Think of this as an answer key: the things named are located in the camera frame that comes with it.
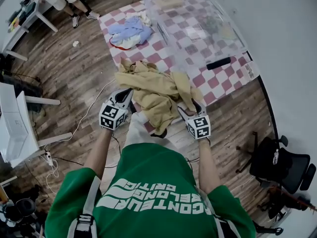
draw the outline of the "shoe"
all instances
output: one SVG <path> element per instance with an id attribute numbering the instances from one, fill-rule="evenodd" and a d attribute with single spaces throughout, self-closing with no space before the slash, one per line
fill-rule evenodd
<path id="1" fill-rule="evenodd" d="M 76 17 L 73 17 L 73 28 L 76 28 L 78 25 L 79 25 L 79 18 L 80 16 L 76 16 Z"/>
<path id="2" fill-rule="evenodd" d="M 88 19 L 99 19 L 100 15 L 98 13 L 95 13 L 93 11 L 89 12 L 89 15 L 86 16 Z"/>

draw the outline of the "khaki cloth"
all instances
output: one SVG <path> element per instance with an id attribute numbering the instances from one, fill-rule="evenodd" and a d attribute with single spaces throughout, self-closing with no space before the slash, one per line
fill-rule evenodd
<path id="1" fill-rule="evenodd" d="M 161 135 L 179 116 L 176 101 L 183 100 L 191 111 L 196 111 L 192 99 L 200 101 L 199 89 L 191 87 L 186 74 L 159 72 L 153 63 L 131 63 L 121 59 L 119 72 L 114 74 L 120 87 L 134 89 L 133 99 L 141 106 L 150 124 Z"/>

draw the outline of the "green t-shirt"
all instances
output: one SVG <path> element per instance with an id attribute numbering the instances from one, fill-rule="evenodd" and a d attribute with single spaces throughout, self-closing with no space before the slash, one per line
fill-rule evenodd
<path id="1" fill-rule="evenodd" d="M 47 238 L 67 237 L 95 175 L 89 168 L 66 175 L 46 220 Z M 98 237 L 217 237 L 214 217 L 195 186 L 181 154 L 151 143 L 125 147 L 109 189 L 103 196 L 99 191 L 95 201 Z M 208 198 L 215 213 L 231 220 L 242 238 L 255 237 L 250 217 L 226 186 Z"/>

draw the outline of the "power strip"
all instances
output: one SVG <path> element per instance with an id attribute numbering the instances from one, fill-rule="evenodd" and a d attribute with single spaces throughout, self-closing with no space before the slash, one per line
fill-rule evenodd
<path id="1" fill-rule="evenodd" d="M 52 160 L 52 157 L 51 157 L 51 153 L 50 152 L 45 152 L 45 157 L 46 157 L 46 159 L 48 161 L 48 164 L 50 166 L 53 166 L 53 160 Z"/>

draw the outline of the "transparent plastic bin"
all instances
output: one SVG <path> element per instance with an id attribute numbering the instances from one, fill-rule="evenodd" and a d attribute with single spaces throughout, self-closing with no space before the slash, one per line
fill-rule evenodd
<path id="1" fill-rule="evenodd" d="M 247 50 L 228 16 L 210 0 L 144 1 L 153 27 L 161 33 L 178 70 L 202 68 Z"/>

